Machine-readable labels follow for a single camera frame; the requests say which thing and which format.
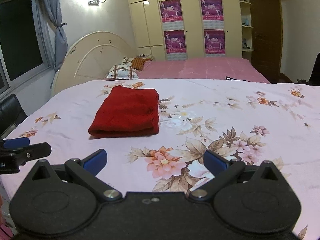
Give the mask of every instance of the bed headboard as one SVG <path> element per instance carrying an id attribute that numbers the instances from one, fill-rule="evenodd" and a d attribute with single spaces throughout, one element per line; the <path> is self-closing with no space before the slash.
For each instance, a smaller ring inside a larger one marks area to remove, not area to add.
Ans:
<path id="1" fill-rule="evenodd" d="M 73 44 L 56 73 L 51 97 L 66 88 L 103 79 L 112 66 L 135 54 L 134 49 L 113 33 L 100 31 L 84 36 Z"/>

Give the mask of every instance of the black chair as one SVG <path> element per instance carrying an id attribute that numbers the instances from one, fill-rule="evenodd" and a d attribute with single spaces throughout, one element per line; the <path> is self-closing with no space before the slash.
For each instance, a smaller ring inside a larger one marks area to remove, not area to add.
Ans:
<path id="1" fill-rule="evenodd" d="M 298 84 L 305 84 L 310 86 L 320 86 L 320 53 L 318 54 L 316 58 L 315 65 L 312 70 L 311 77 L 309 79 L 309 82 L 307 82 L 305 79 L 298 79 Z"/>
<path id="2" fill-rule="evenodd" d="M 4 139 L 27 118 L 15 94 L 0 103 L 0 138 Z"/>

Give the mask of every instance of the red folded cloth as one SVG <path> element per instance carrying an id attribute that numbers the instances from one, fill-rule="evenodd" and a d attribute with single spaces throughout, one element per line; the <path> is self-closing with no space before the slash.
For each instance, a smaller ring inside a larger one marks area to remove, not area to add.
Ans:
<path id="1" fill-rule="evenodd" d="M 154 89 L 116 86 L 100 106 L 88 132 L 97 138 L 158 134 L 158 101 Z"/>

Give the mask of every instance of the wall sconce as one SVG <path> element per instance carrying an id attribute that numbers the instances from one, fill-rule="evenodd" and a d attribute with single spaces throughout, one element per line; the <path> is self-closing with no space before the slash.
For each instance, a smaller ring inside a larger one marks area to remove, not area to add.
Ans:
<path id="1" fill-rule="evenodd" d="M 88 0 L 89 5 L 99 5 L 101 2 L 105 2 L 106 0 Z"/>

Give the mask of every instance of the curtain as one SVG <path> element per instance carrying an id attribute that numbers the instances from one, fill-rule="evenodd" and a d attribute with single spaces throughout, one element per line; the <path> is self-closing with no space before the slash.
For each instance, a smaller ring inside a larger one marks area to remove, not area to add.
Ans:
<path id="1" fill-rule="evenodd" d="M 45 10 L 48 14 L 50 21 L 57 28 L 55 37 L 55 55 L 54 55 L 54 70 L 57 71 L 64 60 L 68 51 L 67 36 L 63 30 L 62 14 L 60 8 L 60 0 L 42 0 Z"/>

